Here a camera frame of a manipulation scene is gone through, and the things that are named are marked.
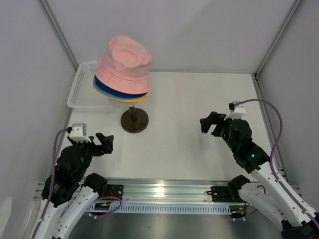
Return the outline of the dark blue bucket hat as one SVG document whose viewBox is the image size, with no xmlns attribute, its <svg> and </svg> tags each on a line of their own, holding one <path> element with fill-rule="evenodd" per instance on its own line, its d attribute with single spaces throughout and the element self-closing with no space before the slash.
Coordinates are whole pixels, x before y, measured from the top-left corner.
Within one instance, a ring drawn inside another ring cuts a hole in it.
<svg viewBox="0 0 319 239">
<path fill-rule="evenodd" d="M 124 92 L 120 92 L 117 90 L 114 90 L 106 85 L 104 85 L 97 77 L 96 75 L 93 77 L 93 84 L 96 85 L 98 88 L 102 89 L 103 91 L 116 95 L 116 96 L 128 96 L 128 97 L 140 97 L 143 95 L 146 95 L 147 93 L 141 93 L 141 94 L 128 94 Z"/>
</svg>

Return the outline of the yellow bucket hat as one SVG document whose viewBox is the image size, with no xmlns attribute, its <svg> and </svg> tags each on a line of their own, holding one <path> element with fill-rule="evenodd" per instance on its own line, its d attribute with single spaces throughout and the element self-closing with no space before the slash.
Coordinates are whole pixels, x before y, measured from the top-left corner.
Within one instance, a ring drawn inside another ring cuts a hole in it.
<svg viewBox="0 0 319 239">
<path fill-rule="evenodd" d="M 94 88 L 97 92 L 99 92 L 101 95 L 103 95 L 103 96 L 105 96 L 105 97 L 107 97 L 107 98 L 109 98 L 109 99 L 116 100 L 116 101 L 121 101 L 121 102 L 132 102 L 132 103 L 134 103 L 134 102 L 143 101 L 143 100 L 145 100 L 145 99 L 147 98 L 147 95 L 145 95 L 145 96 L 142 96 L 142 97 L 136 98 L 136 99 L 122 99 L 122 98 L 117 98 L 117 97 L 109 96 L 109 95 L 107 95 L 106 93 L 104 93 L 104 92 L 102 92 L 101 90 L 99 90 L 99 89 L 98 89 L 97 87 L 95 87 L 95 86 L 93 86 L 93 88 Z"/>
</svg>

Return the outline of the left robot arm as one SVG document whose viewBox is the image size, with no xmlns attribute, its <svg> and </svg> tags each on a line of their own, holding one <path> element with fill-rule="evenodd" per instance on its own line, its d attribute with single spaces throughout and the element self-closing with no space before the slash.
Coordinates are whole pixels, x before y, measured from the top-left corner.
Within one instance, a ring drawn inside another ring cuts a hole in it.
<svg viewBox="0 0 319 239">
<path fill-rule="evenodd" d="M 61 151 L 54 170 L 45 181 L 41 204 L 30 238 L 66 239 L 96 199 L 108 193 L 108 181 L 97 173 L 85 175 L 93 157 L 113 152 L 114 136 L 68 136 L 71 145 Z"/>
</svg>

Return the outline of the light blue bucket hat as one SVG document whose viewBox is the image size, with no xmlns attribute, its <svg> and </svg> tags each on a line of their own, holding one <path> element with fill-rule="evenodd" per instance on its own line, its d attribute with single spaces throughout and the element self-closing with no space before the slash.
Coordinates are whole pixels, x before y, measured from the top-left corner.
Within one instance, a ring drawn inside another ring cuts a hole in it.
<svg viewBox="0 0 319 239">
<path fill-rule="evenodd" d="M 104 95 L 108 98 L 116 99 L 116 100 L 124 100 L 124 101 L 137 100 L 137 101 L 140 101 L 140 100 L 145 99 L 147 97 L 147 95 L 143 95 L 140 97 L 116 96 L 116 95 L 113 95 L 113 94 L 110 94 L 110 93 L 103 91 L 102 89 L 98 88 L 96 85 L 93 85 L 93 87 L 97 92 L 101 93 L 102 95 Z"/>
</svg>

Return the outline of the pink hat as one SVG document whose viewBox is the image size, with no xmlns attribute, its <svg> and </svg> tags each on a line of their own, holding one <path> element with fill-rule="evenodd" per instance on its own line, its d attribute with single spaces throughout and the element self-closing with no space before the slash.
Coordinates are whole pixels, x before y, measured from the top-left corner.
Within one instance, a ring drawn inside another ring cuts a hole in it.
<svg viewBox="0 0 319 239">
<path fill-rule="evenodd" d="M 95 75 L 105 86 L 125 94 L 149 91 L 152 54 L 126 35 L 113 37 L 96 64 Z"/>
</svg>

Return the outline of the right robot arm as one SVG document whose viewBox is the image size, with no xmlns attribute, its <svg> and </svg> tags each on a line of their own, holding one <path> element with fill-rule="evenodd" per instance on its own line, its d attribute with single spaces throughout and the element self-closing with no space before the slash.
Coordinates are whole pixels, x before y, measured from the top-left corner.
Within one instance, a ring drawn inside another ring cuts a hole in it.
<svg viewBox="0 0 319 239">
<path fill-rule="evenodd" d="M 211 112 L 200 119 L 201 132 L 221 137 L 233 153 L 236 163 L 258 181 L 252 183 L 239 175 L 228 182 L 227 195 L 232 201 L 249 203 L 274 225 L 284 239 L 317 239 L 319 214 L 309 206 L 273 168 L 267 153 L 252 139 L 252 130 L 243 119 L 229 119 Z"/>
</svg>

